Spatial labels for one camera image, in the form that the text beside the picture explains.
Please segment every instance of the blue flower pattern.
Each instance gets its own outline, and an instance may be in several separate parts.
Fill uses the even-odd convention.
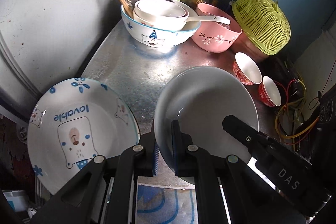
[[[85,78],[74,78],[74,80],[77,81],[77,82],[72,82],[71,85],[72,86],[77,86],[80,93],[83,93],[83,91],[84,91],[83,87],[85,87],[87,89],[90,88],[90,86],[88,84],[83,83],[85,81]]]
[[[105,84],[100,84],[105,90],[107,90],[107,85]]]
[[[42,169],[38,168],[37,165],[35,165],[35,167],[33,167],[33,170],[34,170],[36,176],[38,176],[38,175],[43,176]]]

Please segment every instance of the small red cup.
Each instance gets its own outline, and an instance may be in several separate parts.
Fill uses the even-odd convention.
[[[242,52],[237,52],[235,55],[233,72],[244,85],[260,84],[263,80],[257,64]]]
[[[268,76],[264,76],[259,85],[259,97],[261,101],[270,107],[281,105],[281,96],[278,87]]]

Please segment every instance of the plate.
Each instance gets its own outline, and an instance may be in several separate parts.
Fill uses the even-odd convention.
[[[171,122],[178,119],[183,133],[210,154],[237,155],[245,163],[251,159],[247,147],[222,128],[222,121],[235,115],[259,130],[258,114],[243,84],[225,70],[200,66],[172,78],[157,101],[154,131],[163,159],[174,171]]]
[[[140,132],[125,102],[107,85],[65,80],[38,101],[29,121],[28,153],[42,184],[55,194],[96,155],[120,155]]]

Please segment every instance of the green colander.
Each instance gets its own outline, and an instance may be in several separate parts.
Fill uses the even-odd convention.
[[[280,51],[291,37],[287,18],[273,0],[237,0],[232,11],[247,37],[267,55]]]

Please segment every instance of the ceramic spoon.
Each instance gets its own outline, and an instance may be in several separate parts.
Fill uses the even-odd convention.
[[[200,16],[200,17],[188,17],[187,22],[189,21],[215,21],[219,23],[224,23],[229,25],[231,22],[226,17],[219,17],[219,16]]]

